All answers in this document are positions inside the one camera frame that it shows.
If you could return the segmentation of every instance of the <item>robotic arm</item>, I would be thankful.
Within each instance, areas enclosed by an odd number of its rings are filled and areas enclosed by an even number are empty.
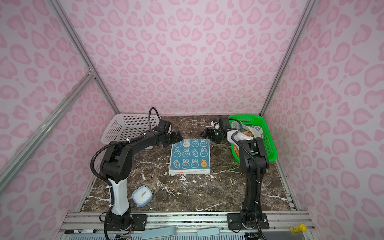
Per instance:
[[[246,176],[245,198],[240,216],[238,216],[241,220],[235,224],[233,221],[235,216],[232,216],[232,221],[228,222],[228,226],[230,229],[238,230],[241,227],[243,229],[257,227],[261,233],[261,228],[269,229],[266,214],[263,213],[260,205],[261,181],[266,169],[269,167],[268,156],[262,138],[248,137],[240,133],[237,129],[231,127],[230,120],[235,119],[220,118],[215,122],[214,129],[206,128],[201,136],[212,139],[218,144],[222,140],[227,140],[238,146],[241,170]]]
[[[132,222],[131,210],[127,198],[127,178],[132,169],[133,156],[141,150],[153,146],[163,147],[183,140],[180,132],[171,132],[171,123],[160,120],[159,125],[147,130],[141,136],[126,142],[111,142],[106,148],[105,155],[100,164],[100,173],[110,184],[111,199],[113,204],[107,212],[105,222],[108,229],[125,230]]]

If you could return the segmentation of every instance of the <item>marble tabletop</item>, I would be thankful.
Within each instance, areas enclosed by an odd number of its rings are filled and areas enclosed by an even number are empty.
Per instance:
[[[222,116],[164,116],[185,139],[201,138],[199,134],[210,122]],[[245,195],[245,176],[232,156],[229,144],[210,143],[211,174],[169,175],[171,147],[153,147],[134,156],[128,177],[128,199],[132,212],[239,211]],[[153,199],[137,207],[132,193],[146,185]],[[263,211],[290,210],[276,165],[272,162],[262,182]],[[84,212],[108,210],[106,184],[97,179],[83,207]]]

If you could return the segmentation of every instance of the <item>alarm clock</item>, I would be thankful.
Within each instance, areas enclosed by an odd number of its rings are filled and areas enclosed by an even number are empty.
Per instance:
[[[139,207],[144,207],[152,200],[152,192],[147,186],[141,186],[132,193],[132,200]]]

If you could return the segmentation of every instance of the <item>yellow bottle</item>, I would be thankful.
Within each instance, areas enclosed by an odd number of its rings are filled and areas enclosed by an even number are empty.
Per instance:
[[[307,227],[304,224],[291,227],[291,232],[292,233],[298,233],[298,232],[305,232],[307,230]]]

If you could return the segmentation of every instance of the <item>blue towel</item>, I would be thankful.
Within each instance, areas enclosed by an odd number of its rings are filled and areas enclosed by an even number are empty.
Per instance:
[[[184,139],[172,145],[169,173],[210,173],[209,139]]]

